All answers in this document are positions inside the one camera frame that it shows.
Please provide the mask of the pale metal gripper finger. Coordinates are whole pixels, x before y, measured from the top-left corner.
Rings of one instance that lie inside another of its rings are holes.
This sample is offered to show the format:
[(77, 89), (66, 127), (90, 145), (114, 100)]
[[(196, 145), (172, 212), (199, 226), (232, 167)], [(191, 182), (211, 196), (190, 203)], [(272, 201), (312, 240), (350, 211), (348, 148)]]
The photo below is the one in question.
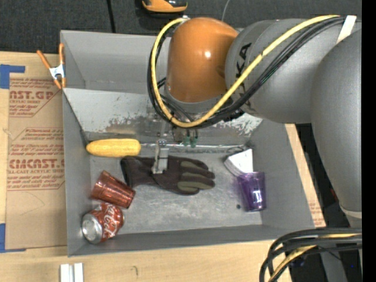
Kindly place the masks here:
[(161, 169), (160, 169), (160, 148), (162, 146), (162, 141), (161, 140), (157, 140), (156, 141), (156, 146), (155, 146), (155, 160), (154, 160), (154, 164), (152, 166), (152, 173), (153, 174), (159, 174), (161, 173)]
[(160, 171), (163, 172), (167, 169), (168, 166), (168, 158), (169, 158), (169, 148), (162, 147), (160, 149)]

